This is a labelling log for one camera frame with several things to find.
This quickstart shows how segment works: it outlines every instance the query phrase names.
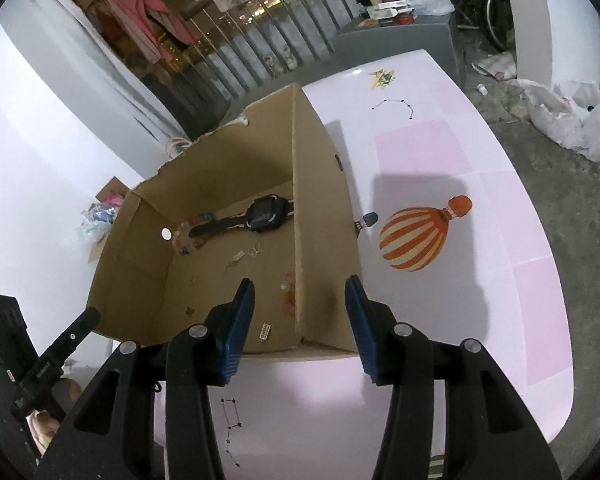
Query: watch face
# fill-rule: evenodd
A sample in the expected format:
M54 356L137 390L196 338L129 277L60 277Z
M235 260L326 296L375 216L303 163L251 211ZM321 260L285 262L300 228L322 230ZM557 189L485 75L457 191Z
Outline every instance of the watch face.
M268 224L274 214L275 198L266 197L256 200L249 208L249 222L253 227Z

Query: balcony railing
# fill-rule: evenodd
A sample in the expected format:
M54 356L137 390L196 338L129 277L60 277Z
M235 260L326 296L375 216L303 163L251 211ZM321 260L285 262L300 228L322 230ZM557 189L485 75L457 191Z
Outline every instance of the balcony railing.
M206 86L231 100L329 57L331 38L359 12L355 0L251 0L229 12L202 2L190 21L203 39L184 53L164 44L174 68L191 63Z

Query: bicycle wheel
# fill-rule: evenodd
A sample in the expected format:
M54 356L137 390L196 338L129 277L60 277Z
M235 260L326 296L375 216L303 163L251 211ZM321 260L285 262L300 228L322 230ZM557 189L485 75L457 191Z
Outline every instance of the bicycle wheel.
M480 28L489 43L499 51L507 49L513 33L513 12L509 0L482 0Z

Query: watch strap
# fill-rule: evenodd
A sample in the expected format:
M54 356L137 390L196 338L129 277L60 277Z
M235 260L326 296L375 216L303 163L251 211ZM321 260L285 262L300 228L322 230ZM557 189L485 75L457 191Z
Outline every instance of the watch strap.
M195 238L197 236L217 233L236 227L245 227L246 223L247 217L244 214L236 216L227 216L226 218L213 220L211 222L207 222L206 224L196 225L195 227L192 227L189 231L189 237Z

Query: pink table surface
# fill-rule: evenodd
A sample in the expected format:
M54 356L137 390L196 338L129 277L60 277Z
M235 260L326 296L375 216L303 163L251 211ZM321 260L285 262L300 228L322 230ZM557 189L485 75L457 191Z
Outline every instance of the pink table surface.
M380 69L394 70L395 79L372 88L371 74ZM573 402L560 279L534 206L488 125L424 51L341 72L304 91L336 145L355 218L379 216L358 239L369 297L430 339L481 340L552 440ZM439 255L417 272L389 266L379 250L387 219L408 207L446 207L457 195L473 206L449 223ZM390 387L371 385L358 358L243 360L227 387L210 389L227 478L371 478L390 394ZM229 444L236 416L222 399L236 400L242 423ZM437 381L433 454L444 451L443 402ZM157 399L158 441L163 403Z

